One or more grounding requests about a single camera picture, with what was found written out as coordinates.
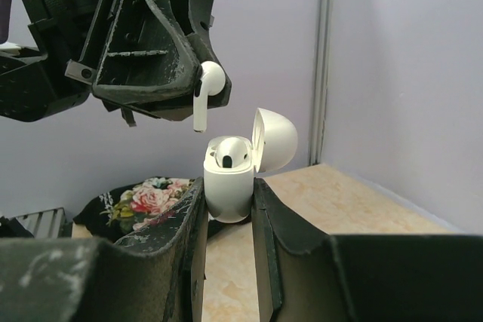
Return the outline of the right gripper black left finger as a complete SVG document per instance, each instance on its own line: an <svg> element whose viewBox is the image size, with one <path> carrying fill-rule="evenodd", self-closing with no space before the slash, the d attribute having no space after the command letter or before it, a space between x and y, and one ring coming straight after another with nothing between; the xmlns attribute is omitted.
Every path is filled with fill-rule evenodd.
<svg viewBox="0 0 483 322"><path fill-rule="evenodd" d="M208 210L202 179L150 224L103 238L4 238L3 321L199 321Z"/></svg>

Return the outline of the white earbud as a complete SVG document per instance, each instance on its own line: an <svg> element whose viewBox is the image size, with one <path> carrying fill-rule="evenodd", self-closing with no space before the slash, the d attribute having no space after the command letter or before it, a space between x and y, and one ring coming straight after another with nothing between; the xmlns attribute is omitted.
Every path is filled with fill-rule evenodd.
<svg viewBox="0 0 483 322"><path fill-rule="evenodd" d="M218 95L225 87L226 75L221 65L213 61L201 64L202 75L193 94L193 130L204 133L208 122L208 97Z"/></svg>
<svg viewBox="0 0 483 322"><path fill-rule="evenodd" d="M217 165L222 168L241 166L248 159L248 146L245 138L231 136L223 139L215 149Z"/></svg>

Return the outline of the white earbud charging case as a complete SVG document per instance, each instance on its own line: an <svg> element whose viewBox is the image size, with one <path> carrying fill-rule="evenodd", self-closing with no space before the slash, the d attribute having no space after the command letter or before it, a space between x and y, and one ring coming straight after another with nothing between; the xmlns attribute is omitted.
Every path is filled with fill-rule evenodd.
<svg viewBox="0 0 483 322"><path fill-rule="evenodd" d="M221 223L241 222L251 212L254 174L279 170L293 159L298 132L293 122L277 112L259 108L255 112L252 135L245 138L248 159L235 168L222 168L215 158L216 146L225 138L208 142L203 162L204 192L208 212Z"/></svg>

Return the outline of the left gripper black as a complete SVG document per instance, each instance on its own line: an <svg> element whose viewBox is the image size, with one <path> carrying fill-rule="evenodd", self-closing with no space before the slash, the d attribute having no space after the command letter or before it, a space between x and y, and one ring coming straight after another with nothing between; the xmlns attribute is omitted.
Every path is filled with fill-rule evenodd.
<svg viewBox="0 0 483 322"><path fill-rule="evenodd" d="M1 0L1 34L14 22ZM188 109L201 74L196 29L214 0L22 0L32 47L1 52L1 114L34 122L81 105L106 110Z"/></svg>

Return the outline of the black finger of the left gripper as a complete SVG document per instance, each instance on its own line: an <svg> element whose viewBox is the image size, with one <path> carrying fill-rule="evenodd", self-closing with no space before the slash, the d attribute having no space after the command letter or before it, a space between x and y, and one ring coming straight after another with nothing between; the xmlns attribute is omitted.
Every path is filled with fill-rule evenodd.
<svg viewBox="0 0 483 322"><path fill-rule="evenodd" d="M165 30L140 36L134 49L110 43L101 62L102 100L152 118L204 122L229 101L231 81L201 27L188 35Z"/></svg>

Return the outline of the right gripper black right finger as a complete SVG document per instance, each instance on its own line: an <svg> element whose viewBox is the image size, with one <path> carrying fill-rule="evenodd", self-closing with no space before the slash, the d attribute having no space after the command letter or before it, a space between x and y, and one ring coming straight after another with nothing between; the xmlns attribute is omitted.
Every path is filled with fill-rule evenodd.
<svg viewBox="0 0 483 322"><path fill-rule="evenodd" d="M328 234L262 179L251 210L262 321L480 321L479 235Z"/></svg>

